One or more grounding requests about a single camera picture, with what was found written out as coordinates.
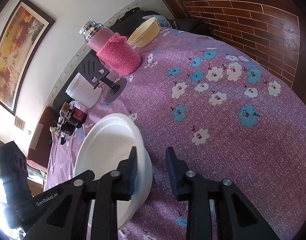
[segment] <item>wooden cabinet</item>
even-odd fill
[[[208,24],[306,103],[306,17],[292,0],[163,0],[176,18]]]

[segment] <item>pink floral tablecloth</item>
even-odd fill
[[[232,179],[280,239],[292,239],[306,219],[303,102],[249,56],[205,36],[162,29],[136,51],[142,63],[126,76],[121,96],[106,104],[104,87],[83,127],[64,146],[54,142],[45,188],[72,178],[80,146],[98,120],[122,113],[141,131],[153,184],[120,239],[185,239],[186,203],[171,194],[168,146],[205,178]]]

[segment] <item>brown cushion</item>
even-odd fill
[[[51,107],[45,108],[32,136],[27,157],[31,167],[47,172],[52,147],[50,127],[54,127],[55,113]]]

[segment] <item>beige bowl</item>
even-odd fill
[[[132,33],[127,43],[136,47],[144,47],[149,44],[160,32],[160,27],[156,21],[156,17],[152,17],[143,22],[135,32]]]

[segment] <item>pink thermos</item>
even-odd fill
[[[96,53],[99,52],[109,41],[110,37],[114,35],[114,32],[112,32],[109,28],[94,21],[88,21],[81,28],[79,33],[84,35],[88,46],[95,50]]]
[[[103,24],[89,21],[79,32],[98,58],[120,75],[133,73],[141,64],[141,57],[127,44],[126,37],[112,32]]]

